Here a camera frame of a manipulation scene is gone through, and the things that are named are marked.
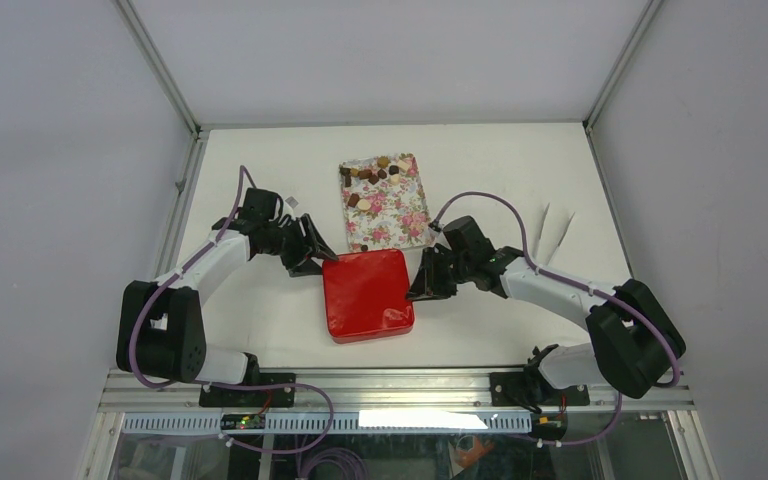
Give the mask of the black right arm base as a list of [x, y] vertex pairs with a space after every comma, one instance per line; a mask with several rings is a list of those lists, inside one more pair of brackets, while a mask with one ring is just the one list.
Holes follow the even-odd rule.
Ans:
[[559, 390], [551, 387], [539, 376], [527, 374], [524, 370], [491, 372], [488, 379], [491, 402], [496, 407], [543, 408], [590, 404], [586, 386]]

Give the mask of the red box lid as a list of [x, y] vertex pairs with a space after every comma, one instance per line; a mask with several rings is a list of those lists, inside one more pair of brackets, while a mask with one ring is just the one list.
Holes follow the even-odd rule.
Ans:
[[404, 254], [396, 249], [344, 254], [323, 264], [326, 325], [415, 323]]

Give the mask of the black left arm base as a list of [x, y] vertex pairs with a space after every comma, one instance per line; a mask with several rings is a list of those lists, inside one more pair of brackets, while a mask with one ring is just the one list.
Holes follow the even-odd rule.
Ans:
[[[246, 379], [245, 385], [272, 386], [290, 384], [297, 380], [291, 372], [261, 371], [255, 380]], [[212, 386], [199, 394], [198, 405], [203, 408], [261, 408], [266, 404], [274, 408], [289, 408], [295, 404], [295, 388], [280, 387], [275, 390], [240, 391]]]

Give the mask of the red square chocolate box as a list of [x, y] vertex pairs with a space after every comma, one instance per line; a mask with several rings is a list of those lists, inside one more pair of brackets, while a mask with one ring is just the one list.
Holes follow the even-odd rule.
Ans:
[[329, 324], [327, 330], [336, 344], [343, 345], [404, 335], [410, 333], [413, 326], [413, 323], [385, 325], [351, 322]]

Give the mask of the silver metal tweezers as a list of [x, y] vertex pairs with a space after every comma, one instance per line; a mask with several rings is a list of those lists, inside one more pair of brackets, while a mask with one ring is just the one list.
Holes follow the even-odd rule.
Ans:
[[541, 212], [537, 225], [536, 239], [533, 242], [532, 256], [541, 264], [549, 265], [563, 245], [572, 223], [575, 211], [555, 208], [547, 203]]

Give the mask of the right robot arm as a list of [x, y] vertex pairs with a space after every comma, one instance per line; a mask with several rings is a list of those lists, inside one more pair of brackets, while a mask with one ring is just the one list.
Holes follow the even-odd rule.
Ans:
[[446, 240], [422, 251], [409, 301], [443, 300], [461, 284], [523, 301], [585, 330], [587, 342], [534, 348], [523, 368], [524, 395], [548, 405], [564, 389], [607, 384], [640, 399], [686, 351], [686, 343], [652, 290], [629, 279], [618, 286], [537, 270], [523, 251], [495, 248], [471, 216], [442, 229]]

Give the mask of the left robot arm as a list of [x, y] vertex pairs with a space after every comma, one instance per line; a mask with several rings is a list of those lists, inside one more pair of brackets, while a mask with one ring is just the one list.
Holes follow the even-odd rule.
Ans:
[[237, 406], [258, 399], [256, 356], [208, 344], [204, 305], [257, 255], [279, 258], [292, 278], [320, 275], [338, 257], [311, 217], [294, 214], [279, 194], [248, 188], [237, 201], [232, 214], [220, 218], [181, 264], [125, 287], [116, 347], [119, 369], [153, 388], [222, 384], [223, 394]]

